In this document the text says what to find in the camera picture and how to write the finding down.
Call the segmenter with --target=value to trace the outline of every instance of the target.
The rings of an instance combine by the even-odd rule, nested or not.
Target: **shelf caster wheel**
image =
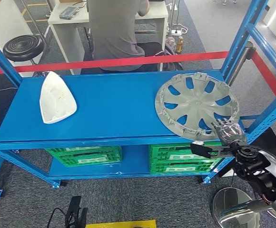
[[[211,179],[209,177],[203,178],[203,184],[211,184]]]

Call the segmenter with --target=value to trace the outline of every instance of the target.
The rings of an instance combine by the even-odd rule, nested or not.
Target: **black stool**
[[[2,52],[4,55],[14,62],[24,62],[30,60],[33,65],[36,65],[33,58],[44,50],[44,43],[39,36],[24,35],[15,37],[7,42]]]

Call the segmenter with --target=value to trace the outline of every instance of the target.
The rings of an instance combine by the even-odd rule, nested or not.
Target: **red barrier tape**
[[[33,66],[15,66],[17,72],[36,72],[36,71],[54,71],[68,69],[83,69],[96,67],[116,67],[129,65],[141,65],[153,63],[169,63],[169,62],[185,62],[185,61],[200,61],[209,59],[226,58],[228,51],[206,52],[182,54],[175,56],[155,56],[155,57],[138,57],[138,58],[120,58],[120,59],[104,59],[84,62],[71,63],[53,63],[53,64],[39,64]]]
[[[251,56],[251,59],[256,64],[267,84],[268,84],[272,92],[276,95],[276,77],[256,51]]]

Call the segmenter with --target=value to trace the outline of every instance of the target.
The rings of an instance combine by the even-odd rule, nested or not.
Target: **green crate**
[[[198,173],[210,172],[221,159],[190,160],[186,162],[150,163],[150,173]]]
[[[46,149],[66,167],[120,162],[120,146],[93,146]]]
[[[222,145],[221,142],[205,142],[206,146]],[[190,161],[191,159],[206,159],[196,154],[192,154],[190,143],[173,143],[173,144],[157,144],[150,145],[150,162],[150,163],[165,163],[172,161]]]

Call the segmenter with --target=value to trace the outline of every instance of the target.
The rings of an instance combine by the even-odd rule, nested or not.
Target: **person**
[[[148,0],[89,0],[94,60],[161,55],[160,43],[138,44],[135,15],[150,10]],[[101,67],[104,73],[157,71],[158,64]]]

